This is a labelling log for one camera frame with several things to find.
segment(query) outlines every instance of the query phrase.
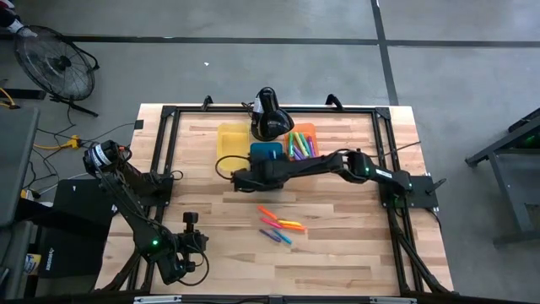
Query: fan guard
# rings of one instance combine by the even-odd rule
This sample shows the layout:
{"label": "fan guard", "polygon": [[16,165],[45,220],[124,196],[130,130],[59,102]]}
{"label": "fan guard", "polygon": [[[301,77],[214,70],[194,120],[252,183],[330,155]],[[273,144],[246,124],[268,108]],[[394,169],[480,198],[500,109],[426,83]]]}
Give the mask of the fan guard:
{"label": "fan guard", "polygon": [[[29,25],[15,34],[15,57],[24,72],[45,92],[61,100],[77,101],[92,94],[94,56],[66,36],[44,26]],[[94,60],[92,67],[87,59]]]}

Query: yellow container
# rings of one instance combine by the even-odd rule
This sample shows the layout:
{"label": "yellow container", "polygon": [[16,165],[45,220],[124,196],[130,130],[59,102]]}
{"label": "yellow container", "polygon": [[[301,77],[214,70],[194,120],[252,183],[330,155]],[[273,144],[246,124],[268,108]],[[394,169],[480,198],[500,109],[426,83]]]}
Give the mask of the yellow container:
{"label": "yellow container", "polygon": [[[250,150],[249,125],[246,123],[222,123],[218,127],[218,160],[227,155],[247,157]],[[228,158],[219,162],[219,169],[236,171],[247,168],[249,162]]]}

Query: orange container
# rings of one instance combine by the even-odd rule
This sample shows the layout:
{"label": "orange container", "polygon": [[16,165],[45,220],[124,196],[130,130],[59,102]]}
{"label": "orange container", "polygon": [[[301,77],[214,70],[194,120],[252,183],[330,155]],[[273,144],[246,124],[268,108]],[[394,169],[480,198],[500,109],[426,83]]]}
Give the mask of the orange container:
{"label": "orange container", "polygon": [[[315,157],[321,156],[319,154],[319,145],[317,144],[317,136],[315,131],[315,125],[313,123],[298,123],[294,125],[294,128],[291,130],[291,132],[297,132],[304,134],[305,140],[307,140],[308,137],[311,137],[311,140],[313,141],[313,147],[315,148]],[[286,155],[289,155],[289,135],[291,132],[285,134],[285,140],[284,140],[284,153]]]}

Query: metal stand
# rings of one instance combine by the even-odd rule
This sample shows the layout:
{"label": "metal stand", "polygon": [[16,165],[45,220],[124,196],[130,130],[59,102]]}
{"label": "metal stand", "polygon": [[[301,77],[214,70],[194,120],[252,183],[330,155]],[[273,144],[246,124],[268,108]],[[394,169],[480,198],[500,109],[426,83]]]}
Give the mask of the metal stand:
{"label": "metal stand", "polygon": [[82,113],[86,113],[86,114],[90,114],[91,116],[93,117],[98,117],[99,114],[94,112],[94,111],[91,111],[87,108],[83,108],[82,106],[77,106],[73,100],[64,100],[62,98],[57,98],[57,97],[51,97],[51,101],[54,101],[54,102],[61,102],[63,104],[66,104],[66,105],[69,105],[71,106],[72,109],[74,109],[75,111],[81,111]]}
{"label": "metal stand", "polygon": [[494,245],[540,240],[540,231],[535,230],[529,215],[529,206],[540,206],[538,202],[537,172],[540,171],[539,149],[516,149],[528,138],[540,132],[540,116],[521,119],[509,128],[506,136],[491,144],[465,162],[475,167],[482,160],[489,160],[499,189],[514,211],[514,220],[519,232],[494,239]]}

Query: concrete floor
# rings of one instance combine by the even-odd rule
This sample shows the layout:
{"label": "concrete floor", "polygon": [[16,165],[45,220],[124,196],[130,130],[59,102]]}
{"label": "concrete floor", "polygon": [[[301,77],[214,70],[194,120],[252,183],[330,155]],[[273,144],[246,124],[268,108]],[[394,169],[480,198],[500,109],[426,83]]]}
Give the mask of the concrete floor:
{"label": "concrete floor", "polygon": [[[535,0],[379,2],[389,39],[540,39]],[[369,0],[19,0],[17,5],[26,23],[73,34],[376,38]],[[72,113],[78,126],[67,134],[81,138],[132,122],[143,102],[202,102],[205,95],[241,102],[265,85],[276,89],[283,103],[318,104],[334,93],[344,104],[388,105],[377,46],[78,45],[102,67],[94,93],[81,102],[100,117]],[[10,43],[0,44],[0,79],[10,78],[8,87],[34,88],[11,52]],[[448,178],[438,192],[440,218],[455,290],[464,295],[540,301],[538,243],[493,247],[494,237],[514,230],[510,208],[488,164],[473,170],[463,162],[538,108],[539,57],[540,49],[390,48],[399,103],[414,109],[428,170],[436,179]],[[64,105],[21,103],[41,109],[41,128],[57,131],[68,124]],[[131,135],[127,127],[106,138],[128,144]],[[41,133],[36,141],[54,143]],[[51,161],[66,178],[84,171],[82,153],[63,151]],[[32,160],[43,175],[39,158]]]}

